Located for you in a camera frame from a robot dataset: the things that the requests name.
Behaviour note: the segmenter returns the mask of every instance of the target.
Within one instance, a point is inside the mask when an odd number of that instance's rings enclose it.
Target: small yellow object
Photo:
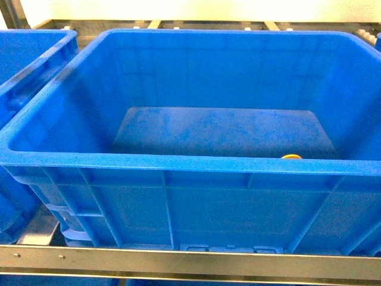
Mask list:
[[[284,155],[282,159],[302,159],[302,157],[296,154],[288,154],[288,155]]]

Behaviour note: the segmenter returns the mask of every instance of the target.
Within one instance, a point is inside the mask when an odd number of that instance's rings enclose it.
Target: shelf rack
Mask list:
[[[0,1],[8,27],[29,28],[20,7],[19,0]],[[33,29],[74,29],[79,47],[84,48],[98,34],[114,28],[337,30],[374,46],[381,23],[47,20]],[[0,273],[111,277],[120,278],[120,285],[126,278],[381,285],[378,257],[73,248],[63,246],[60,238],[56,218],[41,206],[16,245],[0,245]]]

